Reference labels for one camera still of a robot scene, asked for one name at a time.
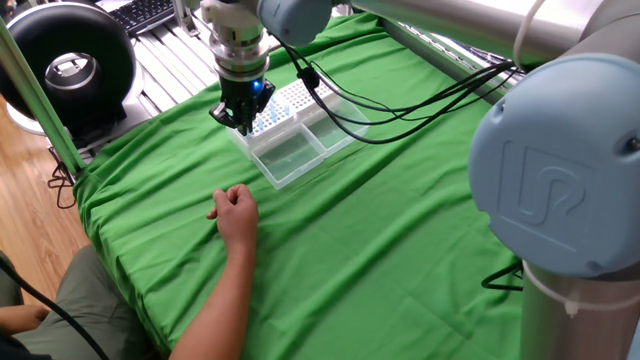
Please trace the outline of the person's right hand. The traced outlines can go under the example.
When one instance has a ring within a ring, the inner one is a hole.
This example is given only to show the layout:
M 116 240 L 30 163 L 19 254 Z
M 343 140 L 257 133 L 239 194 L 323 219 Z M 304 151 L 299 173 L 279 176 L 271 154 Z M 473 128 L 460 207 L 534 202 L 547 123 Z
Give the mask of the person's right hand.
M 257 203 L 244 184 L 212 193 L 214 207 L 206 215 L 217 221 L 217 229 L 229 255 L 253 252 L 257 241 L 259 212 Z

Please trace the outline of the person's left hand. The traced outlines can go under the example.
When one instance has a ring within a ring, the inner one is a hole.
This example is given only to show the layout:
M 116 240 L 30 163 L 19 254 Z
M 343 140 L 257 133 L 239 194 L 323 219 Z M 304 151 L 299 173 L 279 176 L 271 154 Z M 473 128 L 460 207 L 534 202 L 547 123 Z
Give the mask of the person's left hand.
M 36 329 L 50 313 L 39 305 L 16 305 L 2 307 L 0 312 L 1 330 L 14 335 Z

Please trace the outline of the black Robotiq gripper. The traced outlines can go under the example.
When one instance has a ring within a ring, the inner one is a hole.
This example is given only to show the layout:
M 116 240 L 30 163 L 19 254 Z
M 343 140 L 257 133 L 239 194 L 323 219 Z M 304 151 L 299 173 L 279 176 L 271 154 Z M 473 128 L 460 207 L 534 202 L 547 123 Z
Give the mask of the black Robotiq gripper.
M 222 103 L 211 108 L 209 115 L 246 136 L 254 130 L 254 121 L 267 107 L 276 87 L 264 76 L 248 81 L 222 78 L 220 85 Z

